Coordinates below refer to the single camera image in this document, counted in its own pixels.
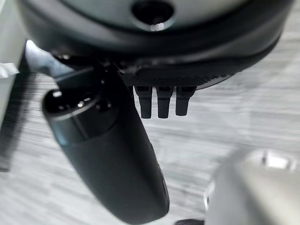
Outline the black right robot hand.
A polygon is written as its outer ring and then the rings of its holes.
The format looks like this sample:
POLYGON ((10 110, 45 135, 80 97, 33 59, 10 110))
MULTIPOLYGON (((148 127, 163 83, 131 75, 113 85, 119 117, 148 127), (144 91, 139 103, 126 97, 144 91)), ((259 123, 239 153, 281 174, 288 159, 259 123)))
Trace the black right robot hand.
POLYGON ((31 41, 66 72, 42 112, 62 151, 116 218, 165 216, 169 195, 142 124, 185 116, 197 89, 253 66, 276 46, 292 0, 18 0, 31 41))

